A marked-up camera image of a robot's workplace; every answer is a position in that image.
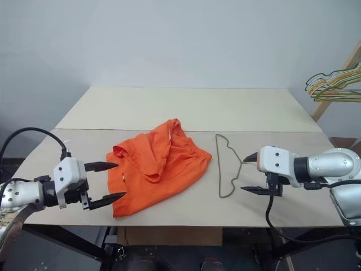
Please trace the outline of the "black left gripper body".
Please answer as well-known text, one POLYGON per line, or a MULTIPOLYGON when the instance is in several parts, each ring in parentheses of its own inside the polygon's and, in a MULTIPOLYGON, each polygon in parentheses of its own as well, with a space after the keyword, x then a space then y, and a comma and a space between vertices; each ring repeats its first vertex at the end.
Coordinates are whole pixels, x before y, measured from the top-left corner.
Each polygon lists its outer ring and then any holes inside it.
POLYGON ((89 184, 87 181, 71 184, 64 194, 65 202, 67 204, 80 202, 83 209, 90 209, 89 202, 91 198, 88 197, 88 189, 89 184))

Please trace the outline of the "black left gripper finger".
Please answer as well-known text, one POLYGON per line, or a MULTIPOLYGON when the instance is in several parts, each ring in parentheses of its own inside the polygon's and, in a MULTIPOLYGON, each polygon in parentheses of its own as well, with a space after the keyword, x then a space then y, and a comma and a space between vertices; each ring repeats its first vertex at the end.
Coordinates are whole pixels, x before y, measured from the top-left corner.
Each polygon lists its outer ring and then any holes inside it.
POLYGON ((123 196, 126 195, 126 192, 114 193, 103 196, 101 199, 96 201, 89 200, 89 210, 94 210, 98 208, 102 208, 104 206, 110 205, 115 201, 121 199, 123 196))
POLYGON ((118 164, 116 164, 116 163, 103 162, 103 161, 97 161, 97 162, 93 162, 93 163, 85 163, 84 164, 86 172, 107 171, 107 170, 110 170, 110 169, 115 168, 117 166, 118 166, 118 164))

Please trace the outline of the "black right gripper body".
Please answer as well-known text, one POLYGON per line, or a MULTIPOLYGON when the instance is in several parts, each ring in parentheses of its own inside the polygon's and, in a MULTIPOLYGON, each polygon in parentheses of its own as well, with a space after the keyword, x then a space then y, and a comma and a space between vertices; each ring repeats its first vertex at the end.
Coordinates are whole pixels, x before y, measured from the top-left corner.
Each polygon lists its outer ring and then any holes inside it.
POLYGON ((266 173, 267 195, 283 196, 283 184, 280 182, 280 176, 276 173, 266 173))

